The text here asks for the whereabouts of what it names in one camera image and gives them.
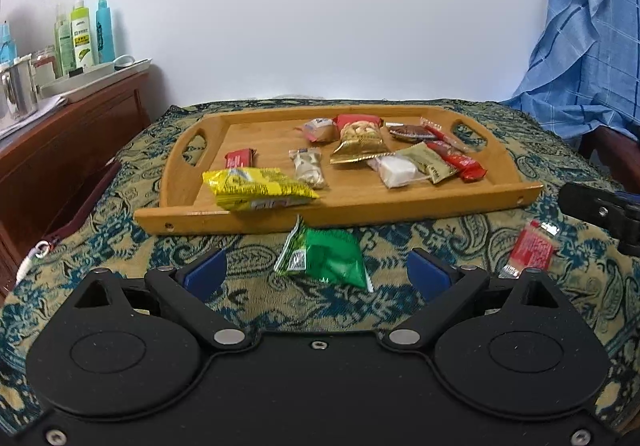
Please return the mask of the red clear cracker packet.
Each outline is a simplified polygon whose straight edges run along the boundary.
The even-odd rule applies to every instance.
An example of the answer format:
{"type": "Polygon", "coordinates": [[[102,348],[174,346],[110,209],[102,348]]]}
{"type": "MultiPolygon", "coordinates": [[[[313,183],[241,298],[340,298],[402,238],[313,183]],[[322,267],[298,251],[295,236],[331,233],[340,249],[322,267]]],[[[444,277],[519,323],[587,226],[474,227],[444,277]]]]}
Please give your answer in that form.
{"type": "Polygon", "coordinates": [[[506,264],[499,272],[500,278],[518,279],[528,268],[546,270],[558,248],[556,237],[560,229],[555,224],[529,221],[518,234],[506,264]]]}

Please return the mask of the red chocolate bar long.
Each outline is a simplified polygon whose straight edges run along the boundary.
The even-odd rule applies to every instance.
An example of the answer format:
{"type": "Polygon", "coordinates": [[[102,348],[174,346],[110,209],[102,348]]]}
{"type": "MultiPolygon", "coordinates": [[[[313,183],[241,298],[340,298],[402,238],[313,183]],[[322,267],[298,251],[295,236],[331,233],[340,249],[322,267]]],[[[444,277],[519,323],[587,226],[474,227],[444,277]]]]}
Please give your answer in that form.
{"type": "Polygon", "coordinates": [[[431,140],[426,143],[426,146],[435,151],[450,166],[453,166],[465,183],[479,182],[487,174],[487,170],[480,162],[442,140],[431,140]]]}

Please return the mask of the gold foil snack packet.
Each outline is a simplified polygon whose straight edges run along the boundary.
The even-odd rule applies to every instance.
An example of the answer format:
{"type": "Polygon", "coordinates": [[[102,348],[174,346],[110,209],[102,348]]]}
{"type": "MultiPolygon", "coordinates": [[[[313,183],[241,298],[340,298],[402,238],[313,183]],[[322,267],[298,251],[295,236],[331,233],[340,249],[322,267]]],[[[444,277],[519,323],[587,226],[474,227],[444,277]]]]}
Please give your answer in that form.
{"type": "Polygon", "coordinates": [[[459,170],[445,161],[437,152],[428,148],[426,143],[418,143],[407,148],[399,149],[396,156],[406,158],[412,162],[418,171],[425,175],[434,185],[448,178],[454,177],[459,170]]]}

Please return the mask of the green foil snack packet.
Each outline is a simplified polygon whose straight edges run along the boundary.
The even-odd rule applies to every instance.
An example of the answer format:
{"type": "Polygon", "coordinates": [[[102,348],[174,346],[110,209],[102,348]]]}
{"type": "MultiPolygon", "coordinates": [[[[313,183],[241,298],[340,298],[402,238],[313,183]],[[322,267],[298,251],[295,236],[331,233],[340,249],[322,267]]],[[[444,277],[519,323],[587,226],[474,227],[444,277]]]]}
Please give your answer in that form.
{"type": "Polygon", "coordinates": [[[322,284],[373,291],[357,239],[346,230],[308,227],[300,216],[273,270],[280,276],[305,275],[322,284]]]}

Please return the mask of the yellow snack bag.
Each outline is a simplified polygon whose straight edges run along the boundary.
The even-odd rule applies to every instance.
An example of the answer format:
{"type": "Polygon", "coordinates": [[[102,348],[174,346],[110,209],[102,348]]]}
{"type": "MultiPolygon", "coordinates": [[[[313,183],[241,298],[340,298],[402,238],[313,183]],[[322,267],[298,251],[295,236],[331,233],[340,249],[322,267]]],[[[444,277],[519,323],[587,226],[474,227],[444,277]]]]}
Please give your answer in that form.
{"type": "Polygon", "coordinates": [[[226,211],[256,211],[302,206],[320,196],[278,168],[231,168],[202,174],[203,184],[226,211]]]}

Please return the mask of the clear white cake packet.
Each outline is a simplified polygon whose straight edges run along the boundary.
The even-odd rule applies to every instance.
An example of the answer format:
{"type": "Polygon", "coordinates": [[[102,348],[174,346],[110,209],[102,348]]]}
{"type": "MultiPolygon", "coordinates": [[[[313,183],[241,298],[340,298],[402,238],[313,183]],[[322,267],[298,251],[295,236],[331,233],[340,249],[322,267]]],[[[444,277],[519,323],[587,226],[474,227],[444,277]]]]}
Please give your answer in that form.
{"type": "Polygon", "coordinates": [[[394,154],[369,159],[367,165],[378,173],[387,189],[406,187],[427,180],[427,176],[421,173],[414,163],[394,154]]]}

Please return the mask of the brown almond chocolate packet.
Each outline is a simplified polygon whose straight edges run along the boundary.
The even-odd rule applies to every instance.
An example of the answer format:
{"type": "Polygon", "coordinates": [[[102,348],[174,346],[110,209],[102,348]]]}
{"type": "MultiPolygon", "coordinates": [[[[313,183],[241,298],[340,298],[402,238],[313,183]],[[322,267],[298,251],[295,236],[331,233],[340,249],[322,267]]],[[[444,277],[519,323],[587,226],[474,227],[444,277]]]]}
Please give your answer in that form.
{"type": "Polygon", "coordinates": [[[438,140],[438,137],[428,128],[414,124],[386,124],[387,132],[394,140],[405,143],[421,143],[438,140]]]}

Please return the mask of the red wafer bar wrapper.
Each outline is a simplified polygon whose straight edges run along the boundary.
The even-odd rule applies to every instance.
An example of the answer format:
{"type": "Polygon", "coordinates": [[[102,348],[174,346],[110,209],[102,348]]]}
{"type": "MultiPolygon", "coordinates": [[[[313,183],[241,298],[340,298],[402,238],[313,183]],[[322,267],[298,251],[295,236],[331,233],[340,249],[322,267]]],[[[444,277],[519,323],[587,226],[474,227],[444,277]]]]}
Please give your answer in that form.
{"type": "Polygon", "coordinates": [[[256,150],[242,148],[232,150],[224,156],[224,165],[227,169],[252,168],[255,165],[256,150]]]}

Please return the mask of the gold red peanut bag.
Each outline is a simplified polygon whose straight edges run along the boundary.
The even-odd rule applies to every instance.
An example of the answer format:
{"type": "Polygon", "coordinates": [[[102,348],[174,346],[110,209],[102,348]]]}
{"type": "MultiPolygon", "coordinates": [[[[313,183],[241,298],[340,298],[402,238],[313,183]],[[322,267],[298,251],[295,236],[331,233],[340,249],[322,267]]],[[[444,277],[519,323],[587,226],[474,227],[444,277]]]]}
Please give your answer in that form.
{"type": "Polygon", "coordinates": [[[339,114],[335,119],[340,143],[330,155],[331,164],[351,164],[392,153],[382,134],[383,121],[372,114],[339,114]]]}

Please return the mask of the nougat nut candy packet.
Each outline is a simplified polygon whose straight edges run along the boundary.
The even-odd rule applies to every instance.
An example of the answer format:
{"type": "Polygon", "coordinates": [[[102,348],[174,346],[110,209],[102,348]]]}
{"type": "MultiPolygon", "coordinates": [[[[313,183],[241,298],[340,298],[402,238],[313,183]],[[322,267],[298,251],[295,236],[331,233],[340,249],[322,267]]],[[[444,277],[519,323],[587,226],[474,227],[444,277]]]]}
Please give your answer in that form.
{"type": "Polygon", "coordinates": [[[290,150],[288,156],[293,162],[296,180],[312,189],[326,188],[326,178],[321,169],[322,152],[318,148],[290,150]]]}

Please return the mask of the pink cookie packet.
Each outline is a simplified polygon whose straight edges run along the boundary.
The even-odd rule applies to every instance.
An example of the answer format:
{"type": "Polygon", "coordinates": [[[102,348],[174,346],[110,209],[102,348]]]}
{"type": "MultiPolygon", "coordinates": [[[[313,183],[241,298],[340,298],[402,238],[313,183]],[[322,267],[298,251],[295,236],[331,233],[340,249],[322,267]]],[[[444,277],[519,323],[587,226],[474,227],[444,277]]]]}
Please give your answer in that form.
{"type": "Polygon", "coordinates": [[[311,119],[304,123],[300,130],[306,140],[313,144],[333,143],[340,137],[336,123],[330,118],[311,119]]]}

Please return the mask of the wooden serving tray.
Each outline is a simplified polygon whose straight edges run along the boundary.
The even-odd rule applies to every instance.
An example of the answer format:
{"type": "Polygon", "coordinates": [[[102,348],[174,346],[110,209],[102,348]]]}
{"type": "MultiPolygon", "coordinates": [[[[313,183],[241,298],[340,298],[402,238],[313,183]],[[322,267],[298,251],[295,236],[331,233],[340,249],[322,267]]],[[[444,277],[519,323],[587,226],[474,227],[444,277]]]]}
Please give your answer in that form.
{"type": "Polygon", "coordinates": [[[521,179],[506,146],[487,128],[457,112],[428,105],[382,104],[241,110],[209,114],[187,128],[167,158],[160,180],[160,204],[141,208],[136,222],[152,235],[261,234],[287,232],[298,218],[311,227],[375,225],[424,218],[521,208],[533,203],[542,190],[539,182],[521,179]],[[426,117],[451,131],[463,123],[485,141],[474,154],[486,170],[476,183],[450,178],[437,186],[430,182],[388,189],[365,164],[332,166],[333,146],[322,149],[322,170],[328,186],[306,206],[228,212],[217,206],[203,173],[224,167],[232,150],[253,148],[262,168],[293,172],[291,150],[306,146],[299,125],[316,117],[338,114],[376,114],[385,121],[416,123],[426,117]]]}

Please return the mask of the steel mug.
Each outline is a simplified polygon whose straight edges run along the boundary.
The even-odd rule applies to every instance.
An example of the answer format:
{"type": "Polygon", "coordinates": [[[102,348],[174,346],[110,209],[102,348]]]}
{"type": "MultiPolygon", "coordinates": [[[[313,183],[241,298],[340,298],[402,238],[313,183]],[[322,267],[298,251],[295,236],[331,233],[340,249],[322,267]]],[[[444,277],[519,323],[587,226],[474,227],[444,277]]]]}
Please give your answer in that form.
{"type": "Polygon", "coordinates": [[[1,65],[1,99],[13,122],[21,121],[38,110],[32,58],[17,57],[1,65]]]}

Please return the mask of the lime green spray bottle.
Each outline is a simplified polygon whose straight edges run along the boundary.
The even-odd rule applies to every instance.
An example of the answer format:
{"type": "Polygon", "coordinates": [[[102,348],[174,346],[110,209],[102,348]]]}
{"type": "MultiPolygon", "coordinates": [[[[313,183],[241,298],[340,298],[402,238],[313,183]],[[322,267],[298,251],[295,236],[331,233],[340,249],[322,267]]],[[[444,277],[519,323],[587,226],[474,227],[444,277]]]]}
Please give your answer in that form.
{"type": "Polygon", "coordinates": [[[76,0],[70,12],[70,28],[77,68],[89,69],[94,66],[90,14],[84,0],[76,0]]]}

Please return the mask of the teal spray bottle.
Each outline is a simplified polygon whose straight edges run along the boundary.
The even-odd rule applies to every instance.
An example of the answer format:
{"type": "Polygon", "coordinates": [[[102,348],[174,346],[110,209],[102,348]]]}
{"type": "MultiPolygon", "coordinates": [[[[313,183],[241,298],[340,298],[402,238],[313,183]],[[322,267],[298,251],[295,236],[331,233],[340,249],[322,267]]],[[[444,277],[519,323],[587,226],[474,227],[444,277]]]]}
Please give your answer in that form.
{"type": "Polygon", "coordinates": [[[105,64],[115,59],[115,42],[112,25],[112,13],[107,0],[98,0],[96,9],[96,46],[99,62],[105,64]]]}

